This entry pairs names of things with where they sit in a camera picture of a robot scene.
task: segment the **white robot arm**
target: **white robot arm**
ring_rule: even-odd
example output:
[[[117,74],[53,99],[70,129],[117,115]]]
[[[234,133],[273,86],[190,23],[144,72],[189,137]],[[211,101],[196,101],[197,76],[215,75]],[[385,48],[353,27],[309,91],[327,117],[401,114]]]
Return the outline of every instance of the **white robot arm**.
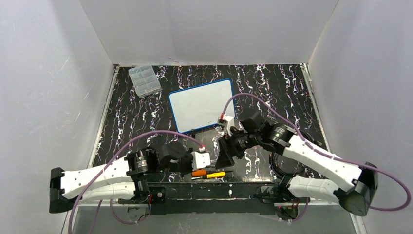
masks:
[[[284,190],[290,194],[289,198],[323,199],[338,203],[355,215],[367,214],[377,190],[377,172],[333,160],[337,157],[335,154],[302,139],[294,129],[284,124],[270,124],[264,121],[259,112],[240,119],[240,124],[245,130],[236,129],[233,117],[222,115],[218,120],[224,127],[225,134],[218,140],[220,154],[216,168],[232,166],[233,156],[241,159],[245,149],[260,145],[268,151],[301,162],[328,178],[285,176],[267,196],[277,197]],[[331,157],[321,156],[316,151]]]
[[[179,143],[148,147],[114,161],[90,184],[80,202],[114,198],[142,200],[150,194],[146,182],[148,175],[164,170],[188,174],[210,164],[205,147],[197,151],[186,151]],[[61,213],[72,209],[74,200],[105,166],[80,171],[52,169],[49,212]]]

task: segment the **black marbled table surface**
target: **black marbled table surface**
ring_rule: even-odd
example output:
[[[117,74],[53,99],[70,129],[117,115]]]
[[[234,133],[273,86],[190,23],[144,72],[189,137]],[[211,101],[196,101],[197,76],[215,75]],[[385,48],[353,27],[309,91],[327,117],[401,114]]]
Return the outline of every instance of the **black marbled table surface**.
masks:
[[[135,93],[132,80],[128,75],[130,68],[119,69],[93,166],[109,161],[119,148],[141,133],[153,130],[176,130],[168,102],[170,92],[225,78],[232,80],[235,94],[251,93],[259,96],[301,130],[312,135],[318,145],[324,148],[324,139],[299,64],[154,66],[153,69],[158,76],[162,90],[145,98],[139,98]],[[279,121],[266,107],[250,97],[239,97],[235,100],[235,106],[237,115],[242,112],[251,112],[251,110],[260,110],[266,119]],[[211,153],[211,159],[216,159],[218,155],[218,143],[215,142],[222,134],[221,131],[212,129],[205,130],[196,136]],[[192,142],[178,139],[175,136],[154,135],[130,145],[128,152],[137,151],[149,144],[159,145],[173,141],[179,141],[186,147],[195,147]],[[243,159],[236,160],[232,168],[233,172],[218,181],[271,181],[275,175],[270,170],[269,154],[259,146],[247,150]],[[297,163],[291,160],[281,163],[284,163],[283,168],[287,170],[297,168]],[[320,178],[319,174],[313,171],[309,171],[307,175]],[[148,179],[148,182],[168,181],[188,181],[188,178],[181,178],[174,173],[159,173]]]

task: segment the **white enclosure panel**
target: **white enclosure panel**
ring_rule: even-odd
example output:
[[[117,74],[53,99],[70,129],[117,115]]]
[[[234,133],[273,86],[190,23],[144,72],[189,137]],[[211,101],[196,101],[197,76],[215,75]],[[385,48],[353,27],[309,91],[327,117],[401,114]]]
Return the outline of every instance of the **white enclosure panel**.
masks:
[[[183,64],[308,62],[337,0],[173,0]]]
[[[0,1],[0,233],[58,234],[50,170],[86,168],[113,65],[78,1]]]
[[[174,64],[168,0],[80,0],[113,63]]]
[[[80,0],[121,65],[308,62],[338,0]]]
[[[309,62],[322,124],[333,153],[369,161],[413,189],[413,2],[341,0]],[[379,176],[373,206],[406,200]],[[369,210],[370,234],[411,234],[413,206]]]

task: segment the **purple cable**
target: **purple cable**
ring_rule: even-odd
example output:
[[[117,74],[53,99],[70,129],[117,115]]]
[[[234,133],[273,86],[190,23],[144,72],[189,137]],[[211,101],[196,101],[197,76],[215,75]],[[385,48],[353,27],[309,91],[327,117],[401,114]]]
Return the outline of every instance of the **purple cable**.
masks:
[[[143,222],[145,219],[147,219],[147,218],[150,216],[150,210],[149,210],[149,214],[146,215],[143,219],[141,219],[141,220],[139,220],[139,221],[136,221],[136,222],[123,221],[122,219],[120,219],[120,218],[115,214],[115,211],[113,210],[112,201],[113,201],[113,199],[111,199],[111,201],[110,201],[111,213],[112,213],[113,217],[114,217],[117,221],[119,221],[120,223],[128,224],[128,225],[138,224],[138,223],[140,223],[140,222]]]
[[[307,198],[307,200],[305,201],[305,207],[304,207],[304,210],[302,211],[302,213],[301,213],[297,218],[292,219],[291,222],[298,221],[298,220],[300,220],[300,219],[304,216],[305,212],[307,212],[308,201],[309,201],[309,198]]]
[[[126,143],[124,146],[122,146],[122,148],[120,148],[118,152],[116,152],[116,154],[109,160],[109,162],[102,169],[102,171],[100,171],[97,175],[95,175],[95,177],[93,177],[93,179],[79,193],[79,195],[76,198],[75,203],[73,204],[73,207],[72,207],[72,210],[71,210],[70,216],[69,216],[69,234],[72,234],[72,231],[73,231],[72,230],[72,223],[73,223],[73,216],[75,215],[75,209],[79,205],[79,201],[82,198],[83,194],[88,190],[88,188],[93,184],[93,182],[103,173],[104,170],[106,170],[115,161],[115,159],[120,155],[121,152],[123,152],[125,149],[127,149],[129,147],[130,144],[134,143],[135,141],[139,140],[142,137],[151,136],[151,135],[160,134],[160,133],[178,135],[180,137],[184,137],[184,138],[187,138],[189,140],[192,140],[193,142],[195,142],[196,144],[198,144],[201,147],[203,146],[199,141],[197,141],[197,140],[195,140],[195,139],[193,139],[193,138],[191,138],[191,137],[189,137],[185,134],[177,133],[177,132],[173,132],[173,131],[169,131],[169,130],[155,130],[155,131],[152,131],[152,132],[142,133],[141,135],[135,136],[132,140],[128,141],[128,143]]]
[[[97,205],[96,212],[95,212],[94,218],[93,218],[93,222],[92,222],[91,228],[89,229],[88,234],[92,234],[92,231],[93,231],[93,228],[94,228],[94,224],[96,223],[96,220],[97,220],[97,214],[99,213],[99,210],[100,210],[100,205],[102,205],[102,201],[103,201],[103,200],[100,200],[100,201],[99,201],[99,204]]]
[[[370,165],[365,165],[365,164],[358,163],[358,162],[351,161],[351,160],[347,160],[347,159],[342,159],[342,158],[334,157],[334,156],[328,155],[328,154],[326,154],[326,153],[323,153],[323,152],[321,152],[321,151],[319,151],[319,150],[317,150],[317,149],[314,149],[314,148],[312,147],[312,145],[304,138],[304,136],[301,134],[300,130],[295,126],[295,124],[293,124],[292,122],[290,122],[290,121],[287,120],[286,118],[282,117],[282,116],[281,116],[280,114],[278,114],[274,109],[272,109],[269,105],[267,105],[267,103],[265,103],[264,100],[262,100],[261,98],[255,96],[255,95],[253,95],[253,94],[247,94],[247,93],[235,94],[234,96],[232,96],[232,97],[228,100],[228,102],[226,102],[225,108],[224,108],[224,111],[223,111],[223,114],[226,112],[226,109],[227,109],[229,103],[230,103],[234,98],[236,98],[236,97],[238,97],[238,96],[241,96],[241,95],[253,97],[253,98],[257,99],[259,102],[261,102],[262,104],[264,104],[273,114],[275,114],[277,117],[279,117],[280,119],[282,119],[283,121],[285,121],[286,123],[288,123],[289,125],[291,125],[291,127],[293,127],[293,128],[297,131],[297,134],[300,136],[300,138],[301,138],[303,141],[305,141],[305,144],[306,144],[310,149],[314,150],[314,152],[318,153],[319,155],[324,156],[324,157],[327,157],[327,158],[331,158],[332,160],[337,160],[337,161],[339,161],[339,162],[344,162],[344,163],[349,163],[349,164],[357,165],[357,166],[362,167],[362,168],[366,168],[366,169],[369,169],[369,170],[372,170],[372,171],[376,171],[376,172],[382,173],[383,175],[385,175],[385,176],[391,178],[392,180],[396,181],[396,182],[404,189],[404,191],[406,192],[406,195],[407,195],[406,202],[405,202],[403,205],[401,205],[401,206],[394,207],[394,208],[381,208],[381,207],[371,206],[371,207],[370,207],[371,209],[373,209],[373,210],[378,210],[378,211],[399,211],[399,210],[402,210],[402,209],[406,208],[406,207],[410,204],[410,201],[412,200],[412,195],[411,195],[411,193],[410,193],[409,188],[407,188],[407,186],[406,186],[403,182],[401,182],[400,179],[398,179],[398,178],[395,177],[394,175],[392,175],[392,174],[390,174],[390,173],[388,173],[388,172],[386,172],[386,171],[384,171],[384,170],[382,170],[382,169],[380,169],[380,168],[376,168],[376,167],[373,167],[373,166],[370,166]]]

